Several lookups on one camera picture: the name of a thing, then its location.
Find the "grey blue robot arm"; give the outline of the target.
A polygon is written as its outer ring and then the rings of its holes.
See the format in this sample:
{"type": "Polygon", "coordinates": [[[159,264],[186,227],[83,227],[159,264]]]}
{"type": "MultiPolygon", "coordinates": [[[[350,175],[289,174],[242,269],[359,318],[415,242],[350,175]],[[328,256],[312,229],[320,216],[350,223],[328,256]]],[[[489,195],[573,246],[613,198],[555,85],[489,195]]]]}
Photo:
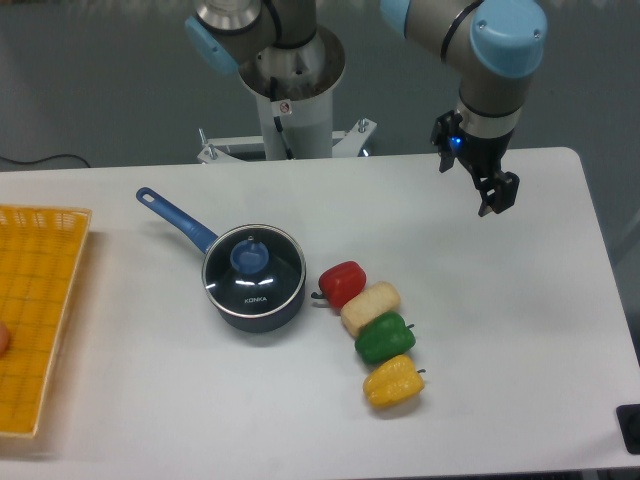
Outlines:
{"type": "MultiPolygon", "coordinates": [[[[384,1],[380,10],[460,74],[457,106],[431,134],[441,169],[465,168],[481,214],[511,208],[519,179],[501,161],[543,58],[543,10],[534,1],[384,1]]],[[[212,69],[238,74],[253,94],[268,159],[333,154],[332,94],[346,58],[314,2],[200,1],[185,31],[212,69]]]]}

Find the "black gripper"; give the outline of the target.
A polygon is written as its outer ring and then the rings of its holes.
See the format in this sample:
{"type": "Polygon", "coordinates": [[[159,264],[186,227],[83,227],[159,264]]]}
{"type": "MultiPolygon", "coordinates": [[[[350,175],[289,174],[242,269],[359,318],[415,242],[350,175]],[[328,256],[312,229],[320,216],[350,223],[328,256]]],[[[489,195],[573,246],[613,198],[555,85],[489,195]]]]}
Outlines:
{"type": "Polygon", "coordinates": [[[457,160],[471,175],[480,193],[478,215],[503,213],[515,204],[520,184],[516,174],[501,168],[512,132],[483,138],[472,135],[470,127],[463,127],[462,121],[462,114],[454,110],[435,120],[431,143],[440,157],[439,172],[450,170],[457,160]]]}

